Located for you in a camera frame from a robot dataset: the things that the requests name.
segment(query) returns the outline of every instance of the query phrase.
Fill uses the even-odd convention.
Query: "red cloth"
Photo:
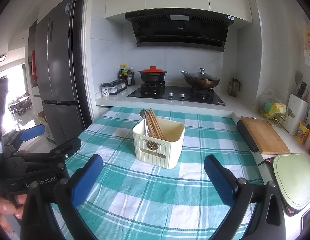
[[[34,81],[37,80],[36,74],[36,62],[35,62],[35,51],[32,50],[32,75],[34,76]]]

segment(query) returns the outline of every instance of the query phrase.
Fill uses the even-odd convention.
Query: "gas stove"
[[[128,97],[225,105],[213,89],[199,90],[196,88],[165,86],[165,82],[160,84],[142,84],[140,88],[129,94]]]

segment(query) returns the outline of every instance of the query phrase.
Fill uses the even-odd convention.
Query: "red pot lid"
[[[147,72],[147,73],[162,73],[165,72],[164,70],[160,68],[156,68],[156,66],[150,66],[147,69],[142,70],[142,72]]]

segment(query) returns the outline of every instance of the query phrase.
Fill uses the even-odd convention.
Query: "black range hood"
[[[198,9],[159,8],[129,12],[137,46],[183,46],[224,51],[234,17]]]

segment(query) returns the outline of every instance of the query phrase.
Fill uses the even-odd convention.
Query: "black glass cooktop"
[[[206,103],[213,105],[224,106],[224,102],[220,97],[214,92],[214,90],[201,91],[194,90],[187,87],[173,87],[165,86],[165,89],[161,92],[147,91],[142,93],[142,88],[138,88],[133,93],[129,94],[128,97],[132,98],[158,98],[167,100],[177,100],[177,101],[187,101],[187,102],[197,102]]]

